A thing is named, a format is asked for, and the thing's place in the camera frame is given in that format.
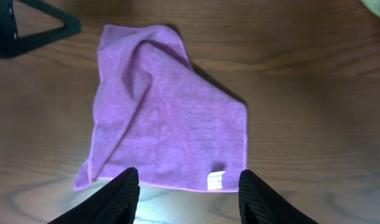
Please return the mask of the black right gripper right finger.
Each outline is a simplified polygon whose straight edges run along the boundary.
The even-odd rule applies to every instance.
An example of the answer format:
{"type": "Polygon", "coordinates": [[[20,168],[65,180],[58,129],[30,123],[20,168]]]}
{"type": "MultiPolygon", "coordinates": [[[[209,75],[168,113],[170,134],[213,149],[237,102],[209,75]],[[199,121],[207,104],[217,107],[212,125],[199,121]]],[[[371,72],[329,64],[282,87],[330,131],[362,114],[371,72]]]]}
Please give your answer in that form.
{"type": "Polygon", "coordinates": [[[317,224],[248,169],[240,174],[239,212],[242,224],[317,224]]]}

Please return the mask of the pink purple microfiber cloth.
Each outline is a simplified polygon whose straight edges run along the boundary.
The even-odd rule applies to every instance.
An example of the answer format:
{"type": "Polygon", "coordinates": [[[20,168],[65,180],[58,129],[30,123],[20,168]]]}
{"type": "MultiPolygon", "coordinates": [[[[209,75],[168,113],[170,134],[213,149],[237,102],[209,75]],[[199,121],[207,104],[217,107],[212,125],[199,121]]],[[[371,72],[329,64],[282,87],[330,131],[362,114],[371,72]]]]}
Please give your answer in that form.
{"type": "Polygon", "coordinates": [[[144,184],[238,191],[247,108],[194,71],[176,31],[106,25],[97,56],[90,154],[74,190],[134,167],[144,184]]]}

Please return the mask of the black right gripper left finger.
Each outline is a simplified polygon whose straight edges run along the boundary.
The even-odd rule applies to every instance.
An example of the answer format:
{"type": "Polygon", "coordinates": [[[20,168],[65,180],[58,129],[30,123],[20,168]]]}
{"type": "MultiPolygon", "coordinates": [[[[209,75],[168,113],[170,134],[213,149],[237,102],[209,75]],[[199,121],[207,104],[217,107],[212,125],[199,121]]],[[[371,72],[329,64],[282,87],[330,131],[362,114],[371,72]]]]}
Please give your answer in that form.
{"type": "Polygon", "coordinates": [[[131,167],[49,224],[133,224],[139,195],[138,171],[131,167]]]}

